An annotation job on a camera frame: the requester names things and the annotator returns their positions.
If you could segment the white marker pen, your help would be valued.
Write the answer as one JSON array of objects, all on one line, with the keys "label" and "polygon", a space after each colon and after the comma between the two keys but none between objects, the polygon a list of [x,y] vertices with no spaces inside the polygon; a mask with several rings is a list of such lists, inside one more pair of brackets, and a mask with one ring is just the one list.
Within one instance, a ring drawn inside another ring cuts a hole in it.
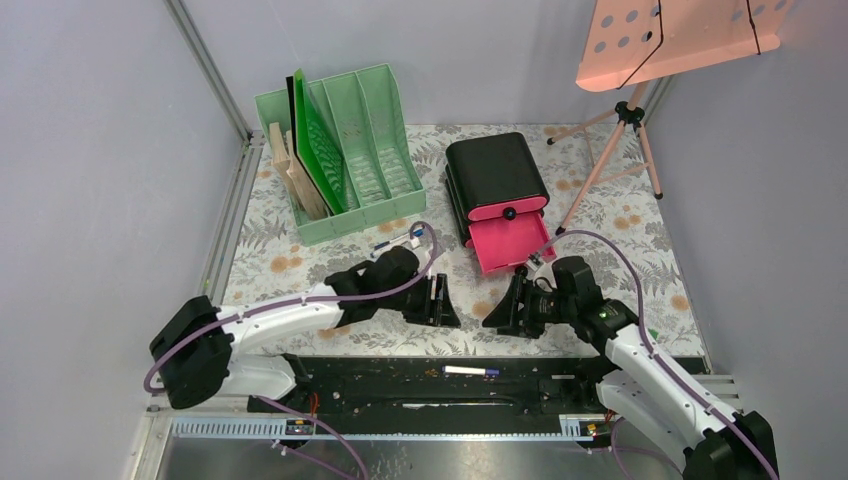
[{"label": "white marker pen", "polygon": [[488,378],[497,377],[500,375],[500,371],[498,369],[464,367],[455,365],[446,365],[442,368],[442,371],[446,375],[468,375]]}]

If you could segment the black pink drawer unit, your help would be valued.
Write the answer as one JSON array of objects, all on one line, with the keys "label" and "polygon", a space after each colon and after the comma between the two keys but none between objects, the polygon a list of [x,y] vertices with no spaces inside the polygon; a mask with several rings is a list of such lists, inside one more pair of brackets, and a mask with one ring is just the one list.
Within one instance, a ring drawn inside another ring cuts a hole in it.
[{"label": "black pink drawer unit", "polygon": [[547,242],[544,208],[550,195],[525,136],[508,132],[456,141],[446,155],[446,187],[460,243],[494,274],[542,262],[556,252]]}]

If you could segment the purple 52-storey treehouse book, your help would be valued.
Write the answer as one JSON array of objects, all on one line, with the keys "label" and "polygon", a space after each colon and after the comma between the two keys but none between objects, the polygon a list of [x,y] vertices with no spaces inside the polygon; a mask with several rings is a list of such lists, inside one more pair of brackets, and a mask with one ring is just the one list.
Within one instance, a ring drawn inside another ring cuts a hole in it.
[{"label": "purple 52-storey treehouse book", "polygon": [[293,183],[298,201],[310,220],[325,219],[330,211],[295,151],[294,134],[287,130],[285,135],[290,157],[287,175]]}]

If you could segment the white AVE notebook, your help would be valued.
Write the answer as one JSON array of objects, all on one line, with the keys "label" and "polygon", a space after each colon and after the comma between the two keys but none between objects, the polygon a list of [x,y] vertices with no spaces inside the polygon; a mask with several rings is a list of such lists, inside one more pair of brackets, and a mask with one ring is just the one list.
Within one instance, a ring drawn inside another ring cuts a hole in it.
[{"label": "white AVE notebook", "polygon": [[321,200],[321,205],[327,211],[327,215],[332,215],[334,213],[333,201],[335,195],[309,142],[302,83],[297,80],[295,75],[290,75],[286,77],[286,85],[296,157],[299,165],[306,173],[308,185],[312,187],[312,190]]}]

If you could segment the green transparent plastic folder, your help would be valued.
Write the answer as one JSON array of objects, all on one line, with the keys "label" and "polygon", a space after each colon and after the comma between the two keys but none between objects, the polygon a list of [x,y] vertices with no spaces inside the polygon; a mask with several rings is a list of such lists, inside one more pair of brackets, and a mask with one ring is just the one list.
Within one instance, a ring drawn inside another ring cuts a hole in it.
[{"label": "green transparent plastic folder", "polygon": [[346,203],[346,185],[343,178],[344,165],[342,154],[331,138],[328,126],[312,100],[303,71],[298,69],[293,75],[302,83],[309,142],[316,157],[320,161],[328,184],[335,195],[335,200],[333,201],[334,213],[332,215],[346,213],[348,208]]}]

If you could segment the green 104-storey treehouse book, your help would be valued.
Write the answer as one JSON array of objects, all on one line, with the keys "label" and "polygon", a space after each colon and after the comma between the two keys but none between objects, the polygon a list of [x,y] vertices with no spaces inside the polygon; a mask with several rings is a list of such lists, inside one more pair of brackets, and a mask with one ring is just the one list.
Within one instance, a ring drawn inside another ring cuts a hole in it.
[{"label": "green 104-storey treehouse book", "polygon": [[306,190],[300,165],[294,156],[292,132],[283,130],[279,122],[273,122],[268,126],[268,134],[273,154],[272,166],[281,175],[292,200],[301,210],[305,210]]}]

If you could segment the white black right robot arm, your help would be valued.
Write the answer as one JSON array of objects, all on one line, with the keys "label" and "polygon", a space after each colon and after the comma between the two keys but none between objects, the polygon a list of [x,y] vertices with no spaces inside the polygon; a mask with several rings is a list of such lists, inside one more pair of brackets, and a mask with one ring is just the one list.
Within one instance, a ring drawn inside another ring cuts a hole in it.
[{"label": "white black right robot arm", "polygon": [[500,335],[538,338],[567,324],[598,353],[573,386],[583,410],[605,407],[649,438],[685,479],[776,479],[773,430],[759,413],[739,413],[662,353],[637,315],[603,296],[578,256],[552,265],[554,286],[516,269],[483,325]]}]

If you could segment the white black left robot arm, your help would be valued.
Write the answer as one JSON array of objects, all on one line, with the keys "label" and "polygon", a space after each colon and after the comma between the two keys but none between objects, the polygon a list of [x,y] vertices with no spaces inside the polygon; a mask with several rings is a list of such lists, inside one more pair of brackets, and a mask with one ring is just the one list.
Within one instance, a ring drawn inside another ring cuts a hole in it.
[{"label": "white black left robot arm", "polygon": [[215,306],[206,295],[187,300],[149,345],[154,367],[145,388],[176,410],[216,396],[260,396],[296,411],[309,401],[306,371],[291,354],[262,356],[256,349],[368,321],[379,311],[415,325],[460,325],[446,275],[427,274],[412,250],[395,246],[302,293],[236,306]]}]

